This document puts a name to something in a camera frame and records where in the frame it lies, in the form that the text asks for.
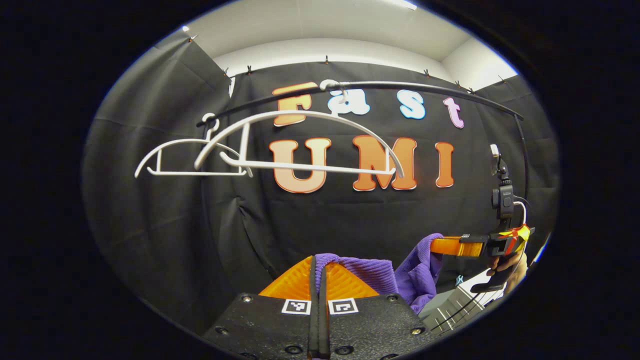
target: white wall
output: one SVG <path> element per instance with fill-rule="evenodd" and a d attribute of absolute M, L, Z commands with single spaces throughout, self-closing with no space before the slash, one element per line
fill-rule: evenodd
<path fill-rule="evenodd" d="M 223 70 L 228 67 L 227 74 L 233 76 L 246 72 L 247 65 L 251 65 L 252 70 L 257 70 L 291 63 L 324 61 L 325 55 L 329 56 L 329 61 L 387 65 L 420 73 L 428 69 L 432 76 L 452 81 L 452 77 L 444 66 L 434 59 L 374 42 L 339 38 L 306 38 L 272 42 L 224 54 L 213 60 Z"/>
<path fill-rule="evenodd" d="M 252 70 L 291 63 L 311 61 L 348 61 L 398 67 L 429 74 L 454 83 L 460 81 L 465 88 L 479 90 L 503 79 L 517 75 L 498 54 L 482 42 L 471 38 L 442 63 L 411 51 L 359 40 L 339 38 L 306 38 L 261 44 L 224 54 L 213 60 L 223 70 L 228 67 L 229 76 Z M 234 82 L 229 89 L 233 92 Z"/>
<path fill-rule="evenodd" d="M 467 40 L 444 60 L 445 70 L 460 85 L 474 90 L 482 89 L 518 73 L 498 54 L 475 38 Z"/>

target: orange letter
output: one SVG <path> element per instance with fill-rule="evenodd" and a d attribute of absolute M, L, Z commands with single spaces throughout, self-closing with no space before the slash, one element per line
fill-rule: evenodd
<path fill-rule="evenodd" d="M 453 177 L 451 177 L 451 153 L 453 145 L 448 142 L 436 143 L 436 150 L 440 157 L 440 170 L 438 171 L 438 179 L 436 186 L 439 188 L 448 188 L 453 186 Z"/>
<path fill-rule="evenodd" d="M 277 88 L 273 91 L 273 95 L 280 95 L 286 92 L 292 92 L 296 90 L 315 88 L 316 83 L 304 83 L 298 85 L 287 86 L 284 88 Z M 286 97 L 278 100 L 278 111 L 280 110 L 297 110 L 298 105 L 302 106 L 304 110 L 311 109 L 311 95 L 300 95 L 294 97 Z M 303 122 L 306 119 L 304 115 L 280 115 L 273 121 L 275 126 L 291 125 L 298 122 Z"/>
<path fill-rule="evenodd" d="M 326 165 L 326 150 L 331 146 L 331 140 L 327 138 L 313 138 L 305 142 L 305 146 L 311 149 L 311 164 Z M 298 148 L 294 140 L 278 140 L 269 144 L 273 152 L 274 163 L 293 164 L 293 150 Z M 293 174 L 293 169 L 275 168 L 273 176 L 279 187 L 292 193 L 312 193 L 324 185 L 326 171 L 311 171 L 311 176 L 306 179 L 298 179 Z"/>
<path fill-rule="evenodd" d="M 360 168 L 384 170 L 385 150 L 372 136 L 360 135 L 353 138 L 353 143 L 360 149 Z M 418 146 L 414 139 L 398 138 L 394 144 L 393 152 L 400 160 L 404 177 L 396 178 L 391 187 L 396 190 L 415 189 L 417 183 L 413 178 L 413 151 Z M 393 160 L 389 159 L 389 167 L 395 168 Z M 383 189 L 386 189 L 391 180 L 391 175 L 376 175 Z M 368 192 L 376 188 L 376 183 L 371 179 L 371 174 L 358 174 L 358 181 L 353 183 L 353 189 L 359 192 Z"/>

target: purple towel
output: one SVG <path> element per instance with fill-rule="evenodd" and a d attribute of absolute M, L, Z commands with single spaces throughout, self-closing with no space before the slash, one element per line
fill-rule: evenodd
<path fill-rule="evenodd" d="M 379 294 L 397 293 L 391 260 L 342 258 L 336 254 L 316 255 L 316 291 L 320 292 L 320 276 L 328 263 L 338 263 Z"/>
<path fill-rule="evenodd" d="M 436 296 L 442 254 L 431 253 L 431 242 L 442 238 L 442 234 L 431 234 L 422 239 L 396 269 L 398 293 L 415 313 Z"/>
<path fill-rule="evenodd" d="M 415 313 L 436 295 L 436 281 L 442 267 L 442 255 L 431 253 L 431 242 L 442 238 L 431 234 L 422 239 L 394 273 L 390 260 L 344 258 L 336 254 L 316 255 L 316 291 L 320 292 L 322 269 L 338 263 L 379 294 L 398 293 Z"/>

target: black backdrop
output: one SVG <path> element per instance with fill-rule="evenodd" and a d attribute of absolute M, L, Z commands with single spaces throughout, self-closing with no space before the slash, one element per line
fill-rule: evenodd
<path fill-rule="evenodd" d="M 414 190 L 352 189 L 354 174 L 329 173 L 318 191 L 294 194 L 281 189 L 272 170 L 254 169 L 254 178 L 151 176 L 134 169 L 159 144 L 179 138 L 201 138 L 195 122 L 204 113 L 219 113 L 269 96 L 280 87 L 324 79 L 339 81 L 404 81 L 458 89 L 425 75 L 363 63 L 299 63 L 238 74 L 233 96 L 229 78 L 184 33 L 176 33 L 144 54 L 111 89 L 100 106 L 85 148 L 83 193 L 95 239 L 123 281 L 145 302 L 168 318 L 202 334 L 237 293 L 257 293 L 303 258 L 332 252 L 364 259 L 389 259 L 397 267 L 415 244 L 431 233 L 460 235 L 495 229 L 489 173 L 490 143 L 497 143 L 514 182 L 524 194 L 524 162 L 512 116 L 474 102 L 457 99 L 463 129 L 453 126 L 448 96 L 422 93 L 427 115 L 407 119 L 399 111 L 394 90 L 366 90 L 371 107 L 365 115 L 345 114 L 372 129 L 389 144 L 396 138 L 417 141 Z M 544 112 L 519 77 L 485 92 L 509 106 L 516 99 L 525 115 L 525 136 L 532 134 L 531 190 L 535 204 L 528 223 L 532 259 L 552 228 L 558 186 L 557 147 Z M 311 111 L 328 113 L 329 94 L 312 96 Z M 277 110 L 272 102 L 221 119 L 220 129 L 249 115 Z M 274 140 L 303 144 L 312 137 L 332 139 L 327 164 L 358 166 L 352 139 L 362 133 L 318 119 L 285 127 L 265 120 L 252 126 L 248 159 L 273 161 Z M 239 148 L 239 133 L 224 141 Z M 438 188 L 437 142 L 454 146 L 454 185 Z M 163 151 L 163 170 L 189 171 L 201 145 L 174 146 Z M 309 163 L 300 147 L 294 158 Z M 232 171 L 214 153 L 207 170 Z M 298 172 L 306 178 L 309 172 Z M 539 192 L 541 186 L 548 191 Z M 209 219 L 204 218 L 205 202 Z M 515 222 L 520 221 L 520 212 Z M 447 257 L 438 290 L 454 286 L 458 275 L 484 270 L 480 261 Z"/>

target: cable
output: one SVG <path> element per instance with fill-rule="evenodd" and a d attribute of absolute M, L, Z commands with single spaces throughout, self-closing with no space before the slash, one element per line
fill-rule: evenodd
<path fill-rule="evenodd" d="M 437 327 L 439 327 L 443 323 L 448 322 L 452 317 L 456 316 L 460 311 L 462 311 L 462 309 L 467 307 L 467 305 L 471 304 L 478 297 L 478 295 L 480 295 L 480 293 L 477 293 L 476 295 L 474 295 L 474 297 L 472 297 L 471 300 L 469 300 L 469 302 L 467 302 L 463 307 L 461 307 L 460 310 L 458 310 L 455 313 L 453 313 L 453 315 L 451 315 L 446 320 L 444 320 L 443 322 L 439 323 L 438 325 L 436 325 L 433 329 L 431 329 L 429 331 L 434 331 Z"/>
<path fill-rule="evenodd" d="M 482 297 L 480 298 L 480 301 L 478 301 L 478 302 L 477 302 L 478 304 L 482 304 L 482 301 L 484 300 L 484 297 L 486 296 L 486 294 L 488 294 L 488 293 L 483 293 Z M 438 326 L 436 326 L 436 327 L 439 327 L 439 326 L 440 326 L 440 325 L 442 325 L 443 323 L 448 322 L 448 321 L 449 321 L 449 319 L 451 319 L 452 317 L 456 316 L 456 314 L 458 314 L 462 309 L 464 309 L 467 305 L 469 305 L 469 303 L 471 303 L 473 300 L 475 300 L 475 299 L 478 297 L 478 295 L 480 295 L 480 293 L 476 293 L 476 295 L 474 295 L 474 297 L 473 297 L 471 300 L 469 300 L 469 302 L 467 302 L 463 307 L 461 307 L 461 308 L 460 308 L 460 310 L 458 310 L 455 314 L 453 314 L 453 315 L 451 315 L 450 317 L 448 317 L 448 318 L 447 318 L 445 321 L 443 321 L 442 323 L 438 324 Z M 480 312 L 481 312 L 481 311 L 478 311 L 476 314 L 474 314 L 474 315 L 473 315 L 473 317 L 472 317 L 471 319 L 473 319 L 474 317 L 476 317 L 476 315 L 478 315 Z M 469 312 L 468 312 L 468 311 L 466 311 L 466 312 L 465 312 L 465 314 L 464 314 L 464 315 L 462 315 L 462 317 L 458 320 L 458 322 L 460 322 L 460 320 L 464 319 L 464 317 L 465 317 L 465 316 L 467 316 L 468 314 L 469 314 Z M 449 326 L 449 329 L 447 329 L 447 330 L 445 330 L 445 331 L 440 332 L 440 333 L 438 334 L 438 336 L 442 336 L 442 335 L 446 334 L 448 331 L 455 330 L 455 329 L 456 329 L 457 327 L 459 327 L 459 326 L 461 326 L 461 325 L 457 325 L 457 326 Z"/>
<path fill-rule="evenodd" d="M 514 205 L 520 205 L 522 207 L 522 225 L 527 223 L 527 207 L 520 201 L 514 201 Z"/>
<path fill-rule="evenodd" d="M 522 152 L 524 153 L 524 198 L 526 199 L 529 194 L 529 153 L 527 152 L 527 143 L 524 140 L 524 133 L 522 132 L 522 126 L 518 117 L 513 115 L 518 126 L 518 132 L 520 133 L 520 139 L 522 139 Z"/>
<path fill-rule="evenodd" d="M 517 201 L 524 202 L 524 204 L 529 208 L 529 214 L 531 214 L 531 204 L 529 204 L 529 201 L 527 199 L 515 195 L 513 196 L 513 198 Z"/>

